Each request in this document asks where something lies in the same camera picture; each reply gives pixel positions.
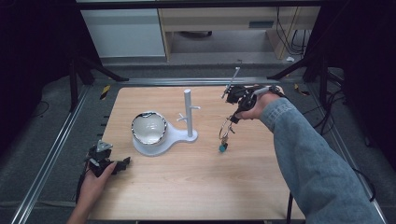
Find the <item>white stand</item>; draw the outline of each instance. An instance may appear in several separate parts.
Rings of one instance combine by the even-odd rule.
[[[193,109],[200,109],[199,106],[191,105],[191,90],[184,90],[184,101],[186,106],[186,117],[181,114],[180,120],[185,120],[187,122],[187,130],[176,129],[170,122],[166,122],[166,135],[163,142],[158,146],[144,145],[134,139],[134,147],[137,151],[145,156],[155,157],[163,154],[172,145],[180,142],[193,143],[198,138],[198,132],[192,128],[192,113]]]

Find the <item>black curtain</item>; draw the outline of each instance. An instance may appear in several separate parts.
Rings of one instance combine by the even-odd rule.
[[[1,156],[32,116],[43,87],[68,76],[72,58],[101,65],[81,13],[54,3],[0,0]]]

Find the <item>metal frame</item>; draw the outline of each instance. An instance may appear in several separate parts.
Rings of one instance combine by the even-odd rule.
[[[340,4],[345,0],[184,0],[184,1],[137,1],[57,3],[56,7],[71,7],[80,10],[144,9],[144,8],[189,8],[189,7],[320,7]]]

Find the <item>person's hand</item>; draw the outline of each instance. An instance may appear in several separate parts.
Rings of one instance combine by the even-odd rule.
[[[91,170],[87,171],[81,186],[78,203],[67,223],[85,223],[93,205],[102,195],[106,182],[116,165],[116,162],[109,164],[99,177],[96,177]]]
[[[271,102],[277,100],[280,96],[267,92],[262,95],[257,96],[256,104],[248,111],[242,111],[236,114],[235,116],[238,119],[259,119],[260,114],[264,110],[264,108],[269,105]]]

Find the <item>metal bowl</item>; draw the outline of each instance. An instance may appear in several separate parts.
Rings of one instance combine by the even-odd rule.
[[[166,120],[155,112],[148,111],[137,115],[132,121],[134,139],[146,146],[158,146],[166,135]]]

